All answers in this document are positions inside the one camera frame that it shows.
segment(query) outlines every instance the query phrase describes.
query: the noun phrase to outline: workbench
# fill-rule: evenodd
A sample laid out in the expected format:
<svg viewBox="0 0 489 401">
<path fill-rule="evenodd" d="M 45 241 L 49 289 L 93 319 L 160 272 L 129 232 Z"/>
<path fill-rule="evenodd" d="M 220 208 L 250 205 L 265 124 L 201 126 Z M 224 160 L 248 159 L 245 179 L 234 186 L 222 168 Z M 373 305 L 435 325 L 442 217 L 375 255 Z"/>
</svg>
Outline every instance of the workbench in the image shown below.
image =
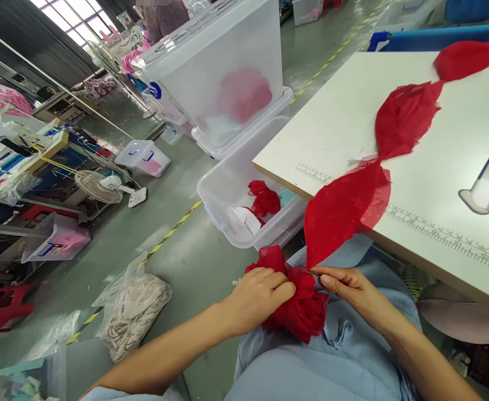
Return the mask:
<svg viewBox="0 0 489 401">
<path fill-rule="evenodd" d="M 254 159 L 264 175 L 311 199 L 376 151 L 376 112 L 396 87 L 436 81 L 437 52 L 354 54 Z M 489 307 L 489 214 L 469 209 L 489 159 L 489 68 L 444 85 L 430 130 L 411 154 L 382 163 L 389 204 L 369 237 Z"/>
<path fill-rule="evenodd" d="M 52 137 L 52 144 L 42 152 L 42 156 L 45 158 L 52 158 L 57 152 L 61 149 L 65 148 L 68 144 L 68 133 L 64 130 L 61 130 L 59 133 Z M 37 154 L 28 157 L 22 160 L 20 163 L 16 164 L 10 169 L 11 174 L 2 174 L 0 175 L 0 181 L 2 179 L 9 179 L 19 176 L 23 173 L 34 173 L 40 167 L 42 167 L 46 163 L 45 160 L 41 159 Z M 3 190 L 3 185 L 0 185 L 0 193 Z M 23 233 L 23 228 L 20 228 L 20 234 Z"/>
</svg>

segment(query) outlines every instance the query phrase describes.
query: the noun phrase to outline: hand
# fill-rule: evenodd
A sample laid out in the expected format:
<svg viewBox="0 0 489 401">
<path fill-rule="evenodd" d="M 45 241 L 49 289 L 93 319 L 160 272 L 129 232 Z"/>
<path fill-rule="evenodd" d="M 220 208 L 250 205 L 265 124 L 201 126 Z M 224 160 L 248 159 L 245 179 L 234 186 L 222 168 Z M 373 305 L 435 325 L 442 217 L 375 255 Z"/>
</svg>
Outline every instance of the hand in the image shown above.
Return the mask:
<svg viewBox="0 0 489 401">
<path fill-rule="evenodd" d="M 246 334 L 262 324 L 295 294 L 296 287 L 283 273 L 256 267 L 218 304 L 230 336 Z"/>
<path fill-rule="evenodd" d="M 317 266 L 312 270 L 321 274 L 319 282 L 325 289 L 348 302 L 382 335 L 408 322 L 358 269 Z"/>
</svg>

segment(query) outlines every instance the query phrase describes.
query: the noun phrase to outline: green floor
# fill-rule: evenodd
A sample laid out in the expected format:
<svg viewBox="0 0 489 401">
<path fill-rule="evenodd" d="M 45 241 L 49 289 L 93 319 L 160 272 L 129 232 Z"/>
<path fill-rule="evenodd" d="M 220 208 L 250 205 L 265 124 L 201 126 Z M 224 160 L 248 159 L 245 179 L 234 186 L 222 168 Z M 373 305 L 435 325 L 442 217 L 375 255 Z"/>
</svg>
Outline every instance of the green floor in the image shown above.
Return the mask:
<svg viewBox="0 0 489 401">
<path fill-rule="evenodd" d="M 324 68 L 291 106 L 294 115 L 355 51 L 366 46 L 373 20 L 360 28 L 380 3 L 379 0 L 348 0 L 340 9 L 329 9 L 319 21 L 296 27 L 293 20 L 281 28 L 283 83 L 298 93 L 328 62 L 330 57 L 358 30 L 353 39 Z M 156 127 L 143 120 L 142 111 L 131 100 L 116 93 L 106 101 L 111 119 L 136 138 L 147 137 Z M 96 120 L 87 130 L 119 145 L 116 130 Z M 73 261 L 57 267 L 44 266 L 44 284 L 35 299 L 36 309 L 15 330 L 0 334 L 0 368 L 41 356 L 56 342 L 65 342 L 92 314 L 92 302 L 100 291 L 142 250 L 152 249 L 199 199 L 198 180 L 215 161 L 191 140 L 169 146 L 161 139 L 156 145 L 172 160 L 161 179 L 138 177 L 148 188 L 148 200 L 129 209 L 111 207 L 94 229 L 95 239 Z M 291 249 L 300 247 L 298 241 Z M 164 308 L 146 340 L 155 338 L 176 324 L 194 316 L 228 295 L 232 281 L 257 259 L 255 249 L 233 247 L 216 229 L 203 206 L 163 244 L 146 263 L 146 271 L 170 283 L 174 297 Z M 97 335 L 98 316 L 80 335 Z M 193 400 L 221 400 L 233 380 L 239 339 L 228 340 L 197 360 L 185 379 Z"/>
</svg>

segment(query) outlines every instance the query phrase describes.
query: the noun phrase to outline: yellow black tape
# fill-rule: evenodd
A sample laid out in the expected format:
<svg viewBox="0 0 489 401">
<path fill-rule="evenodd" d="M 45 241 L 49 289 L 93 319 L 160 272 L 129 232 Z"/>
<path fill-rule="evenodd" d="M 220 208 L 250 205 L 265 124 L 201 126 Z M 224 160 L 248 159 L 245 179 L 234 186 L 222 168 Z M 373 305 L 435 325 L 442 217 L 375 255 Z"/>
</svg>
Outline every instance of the yellow black tape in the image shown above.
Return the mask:
<svg viewBox="0 0 489 401">
<path fill-rule="evenodd" d="M 200 206 L 202 204 L 202 200 L 199 200 L 197 203 L 194 204 L 194 206 L 189 209 L 189 211 L 187 212 L 187 214 L 185 216 L 183 216 L 181 218 L 181 220 L 174 226 L 174 228 L 172 228 L 167 235 L 165 235 L 165 237 L 155 246 L 155 248 L 153 248 L 150 253 L 148 253 L 148 256 L 146 256 L 146 259 L 143 260 L 143 263 L 146 263 L 148 261 L 149 258 L 151 258 L 153 256 L 154 253 L 156 253 L 160 247 L 165 243 L 166 240 L 168 240 L 168 238 L 170 238 L 170 236 L 172 234 L 174 234 L 174 232 L 178 229 L 179 226 L 181 226 L 183 224 L 183 222 L 185 220 L 187 220 L 189 218 L 189 216 L 194 212 L 194 210 Z M 96 319 L 96 317 L 98 316 L 98 314 L 100 312 L 102 312 L 104 308 L 103 307 L 99 307 L 97 308 L 94 313 L 92 315 L 90 315 L 90 317 L 85 321 L 85 323 L 83 323 L 83 325 L 79 328 L 79 330 L 76 331 L 76 333 L 70 337 L 70 339 L 66 342 L 66 344 L 72 344 L 74 341 L 77 340 L 77 338 L 79 337 L 79 335 L 81 334 L 81 332 L 83 330 L 85 330 L 87 328 L 87 326 L 94 320 Z"/>
<path fill-rule="evenodd" d="M 338 48 L 336 50 L 336 52 L 334 53 L 333 56 L 331 56 L 328 61 L 326 62 L 326 64 L 324 64 L 320 70 L 317 71 L 317 73 L 313 76 L 313 78 L 311 79 L 311 81 L 309 81 L 306 85 L 304 85 L 304 87 L 300 90 L 300 92 L 298 92 L 295 96 L 295 98 L 291 101 L 290 104 L 293 104 L 294 102 L 296 102 L 296 100 L 300 97 L 300 95 L 302 95 L 306 90 L 307 88 L 313 83 L 313 81 L 319 76 L 321 75 L 321 73 L 324 71 L 324 69 L 326 67 L 328 67 L 328 65 L 338 56 L 339 53 L 341 53 L 341 51 L 346 47 L 346 45 L 348 45 L 352 39 L 354 39 L 354 37 L 358 34 L 358 32 L 360 32 L 370 21 L 371 19 L 375 16 L 375 14 L 377 13 L 377 11 L 380 9 L 380 7 L 382 7 L 384 5 L 384 3 L 388 1 L 388 0 L 382 0 L 380 2 L 379 5 L 377 5 L 377 7 L 373 10 L 373 12 L 371 14 L 369 14 L 369 16 L 367 17 L 366 20 L 363 21 L 363 23 L 358 27 L 358 29 L 356 29 L 356 31 L 349 36 L 349 38 L 345 41 L 345 43 L 343 43 L 341 45 L 340 48 Z"/>
</svg>

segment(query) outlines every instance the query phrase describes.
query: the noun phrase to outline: light blue shirt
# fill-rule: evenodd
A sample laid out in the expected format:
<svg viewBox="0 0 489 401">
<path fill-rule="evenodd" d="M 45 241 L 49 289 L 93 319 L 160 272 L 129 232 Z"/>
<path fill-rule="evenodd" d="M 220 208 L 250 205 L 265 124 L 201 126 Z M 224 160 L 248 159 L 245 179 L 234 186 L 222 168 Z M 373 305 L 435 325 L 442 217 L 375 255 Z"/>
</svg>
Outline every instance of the light blue shirt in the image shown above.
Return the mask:
<svg viewBox="0 0 489 401">
<path fill-rule="evenodd" d="M 305 248 L 298 262 L 305 260 Z M 288 261 L 298 266 L 293 260 Z M 342 266 L 339 254 L 321 263 Z M 386 265 L 366 255 L 358 269 L 420 329 L 414 300 Z M 414 400 L 415 390 L 391 347 L 345 301 L 330 294 L 326 324 L 309 345 L 258 327 L 238 349 L 232 389 L 226 401 Z M 159 401 L 96 388 L 83 401 Z"/>
</svg>

